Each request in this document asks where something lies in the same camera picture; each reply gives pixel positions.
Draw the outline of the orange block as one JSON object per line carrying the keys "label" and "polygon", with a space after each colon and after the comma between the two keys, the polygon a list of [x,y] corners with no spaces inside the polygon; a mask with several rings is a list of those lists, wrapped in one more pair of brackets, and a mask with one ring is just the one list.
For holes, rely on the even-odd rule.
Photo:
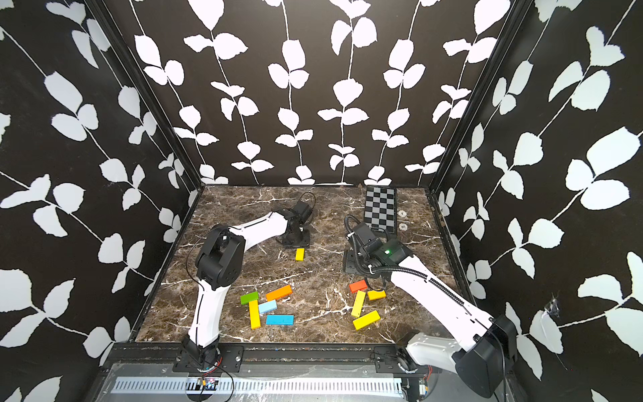
{"label": "orange block", "polygon": [[291,285],[283,286],[266,294],[266,301],[276,301],[292,294]]}

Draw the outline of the light blue block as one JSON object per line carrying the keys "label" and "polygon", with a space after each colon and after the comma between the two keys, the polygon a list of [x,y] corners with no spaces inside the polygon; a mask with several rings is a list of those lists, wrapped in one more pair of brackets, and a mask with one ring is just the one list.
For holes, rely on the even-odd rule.
{"label": "light blue block", "polygon": [[268,302],[266,301],[265,303],[261,303],[259,305],[259,314],[262,315],[262,314],[270,313],[270,312],[276,311],[276,309],[277,309],[276,300],[272,300]]}

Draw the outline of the green block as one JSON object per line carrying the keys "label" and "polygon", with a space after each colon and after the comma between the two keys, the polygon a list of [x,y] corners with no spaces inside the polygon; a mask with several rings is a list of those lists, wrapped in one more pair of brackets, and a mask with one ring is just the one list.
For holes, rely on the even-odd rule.
{"label": "green block", "polygon": [[241,305],[248,305],[250,302],[256,302],[260,299],[260,295],[257,291],[253,291],[251,293],[244,294],[239,297],[239,302]]}

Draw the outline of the long yellow block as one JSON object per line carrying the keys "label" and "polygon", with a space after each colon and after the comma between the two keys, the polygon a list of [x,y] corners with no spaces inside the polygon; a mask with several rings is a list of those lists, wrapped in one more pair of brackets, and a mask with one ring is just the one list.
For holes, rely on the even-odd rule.
{"label": "long yellow block", "polygon": [[253,330],[261,326],[261,317],[259,310],[259,303],[257,300],[252,300],[248,303],[249,306],[249,322]]}

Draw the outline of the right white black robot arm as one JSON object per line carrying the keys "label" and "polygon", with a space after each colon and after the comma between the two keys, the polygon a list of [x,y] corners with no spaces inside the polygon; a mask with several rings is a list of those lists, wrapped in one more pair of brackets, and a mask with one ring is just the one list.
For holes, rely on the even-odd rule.
{"label": "right white black robot arm", "polygon": [[383,241],[352,215],[346,217],[344,226],[358,272],[391,281],[450,333],[450,338],[411,335],[396,352],[403,371],[428,366],[455,373],[483,398],[494,396],[499,386],[507,386],[507,375],[517,361],[517,327],[509,318],[494,318],[467,301],[399,240]]}

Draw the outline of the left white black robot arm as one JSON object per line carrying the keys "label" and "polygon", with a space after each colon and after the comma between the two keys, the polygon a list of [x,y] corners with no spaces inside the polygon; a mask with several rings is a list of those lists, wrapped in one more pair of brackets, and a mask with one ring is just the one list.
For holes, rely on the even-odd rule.
{"label": "left white black robot arm", "polygon": [[211,229],[196,257],[199,296],[193,323],[182,341],[183,351],[203,370],[219,361],[224,298],[242,271],[244,253],[273,237],[285,247],[309,246],[310,231],[305,225],[313,208],[299,200],[291,208],[271,211],[245,224],[218,224]]}

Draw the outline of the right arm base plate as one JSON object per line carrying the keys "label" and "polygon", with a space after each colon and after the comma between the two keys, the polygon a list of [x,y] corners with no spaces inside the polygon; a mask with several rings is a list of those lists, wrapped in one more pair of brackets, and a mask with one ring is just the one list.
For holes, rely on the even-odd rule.
{"label": "right arm base plate", "polygon": [[442,373],[440,368],[416,364],[408,353],[392,344],[374,347],[370,358],[379,374],[392,374],[398,377],[425,377]]}

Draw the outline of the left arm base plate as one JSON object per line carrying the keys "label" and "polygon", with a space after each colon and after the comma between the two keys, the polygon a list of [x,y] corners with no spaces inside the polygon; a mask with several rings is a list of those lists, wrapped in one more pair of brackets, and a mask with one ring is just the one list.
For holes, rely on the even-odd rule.
{"label": "left arm base plate", "polygon": [[243,354],[244,348],[242,346],[220,343],[216,349],[209,350],[206,353],[204,362],[200,363],[197,358],[193,358],[186,350],[181,348],[172,371],[174,373],[202,375],[213,369],[218,363],[223,370],[229,373],[238,373]]}

